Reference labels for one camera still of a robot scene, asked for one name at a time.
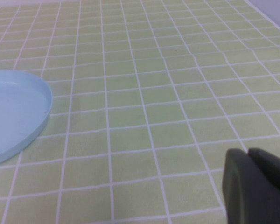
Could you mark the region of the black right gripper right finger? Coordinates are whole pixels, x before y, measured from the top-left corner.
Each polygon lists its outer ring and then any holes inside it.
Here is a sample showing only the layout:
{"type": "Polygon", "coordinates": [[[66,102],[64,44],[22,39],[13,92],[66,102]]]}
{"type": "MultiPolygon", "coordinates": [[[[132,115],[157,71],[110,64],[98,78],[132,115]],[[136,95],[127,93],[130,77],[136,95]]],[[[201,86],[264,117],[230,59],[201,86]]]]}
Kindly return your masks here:
{"type": "Polygon", "coordinates": [[[275,187],[280,187],[280,158],[260,148],[249,148],[249,157],[275,187]]]}

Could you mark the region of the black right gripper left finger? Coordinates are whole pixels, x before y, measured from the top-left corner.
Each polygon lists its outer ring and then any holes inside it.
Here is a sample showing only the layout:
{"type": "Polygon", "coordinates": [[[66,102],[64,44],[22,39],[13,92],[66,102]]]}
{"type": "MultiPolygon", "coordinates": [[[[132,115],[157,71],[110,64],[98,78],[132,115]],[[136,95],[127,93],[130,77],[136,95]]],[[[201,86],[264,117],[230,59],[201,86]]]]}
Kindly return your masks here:
{"type": "Polygon", "coordinates": [[[222,192],[229,224],[280,224],[280,187],[240,149],[228,149],[222,192]]]}

